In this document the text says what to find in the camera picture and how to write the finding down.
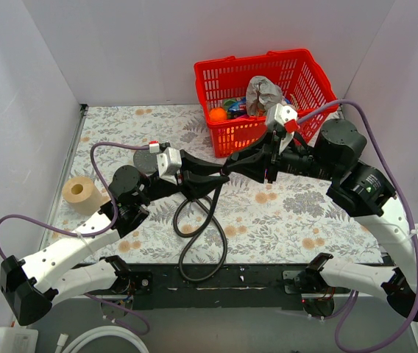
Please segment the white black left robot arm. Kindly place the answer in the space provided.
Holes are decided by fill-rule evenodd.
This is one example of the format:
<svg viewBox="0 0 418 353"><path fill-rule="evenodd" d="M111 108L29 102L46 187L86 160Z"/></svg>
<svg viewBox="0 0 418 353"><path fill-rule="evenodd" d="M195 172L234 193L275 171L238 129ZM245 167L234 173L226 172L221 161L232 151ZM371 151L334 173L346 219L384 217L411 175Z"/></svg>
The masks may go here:
<svg viewBox="0 0 418 353"><path fill-rule="evenodd" d="M39 321L56 304L95 290L124 293L137 280L129 266L111 256L79 266L86 257L136 230L158 199L181 193L190 202L212 194L219 197L229 178L222 166L167 148L157 155L158 169L147 176L123 165L108 186L111 199L64 238L21 259L4 256L0 290L21 326Z"/></svg>

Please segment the grey shower head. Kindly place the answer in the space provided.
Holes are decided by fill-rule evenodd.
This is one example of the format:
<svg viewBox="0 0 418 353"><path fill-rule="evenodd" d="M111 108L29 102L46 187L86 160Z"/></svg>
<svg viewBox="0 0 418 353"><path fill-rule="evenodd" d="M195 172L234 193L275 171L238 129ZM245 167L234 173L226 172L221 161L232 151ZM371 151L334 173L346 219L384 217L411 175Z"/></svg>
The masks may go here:
<svg viewBox="0 0 418 353"><path fill-rule="evenodd" d="M157 171L157 155L148 150L138 150L132 157L133 165L144 174L153 174Z"/></svg>

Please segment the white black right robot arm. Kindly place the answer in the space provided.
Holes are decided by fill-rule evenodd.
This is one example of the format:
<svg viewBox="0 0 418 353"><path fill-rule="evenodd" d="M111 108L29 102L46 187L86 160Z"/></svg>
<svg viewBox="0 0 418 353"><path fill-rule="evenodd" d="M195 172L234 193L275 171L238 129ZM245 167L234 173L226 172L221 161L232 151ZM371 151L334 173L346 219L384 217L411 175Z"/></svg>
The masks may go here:
<svg viewBox="0 0 418 353"><path fill-rule="evenodd" d="M291 144L280 149L285 133L275 124L252 145L231 154L223 172L236 172L256 182L272 183L278 173L327 180L327 196L349 217L366 227L392 266L348 263L321 253L288 281L298 292L320 293L348 288L386 301L403 317L411 312L417 292L417 262L404 207L384 174L360 160L366 138L341 119L323 123L314 146Z"/></svg>

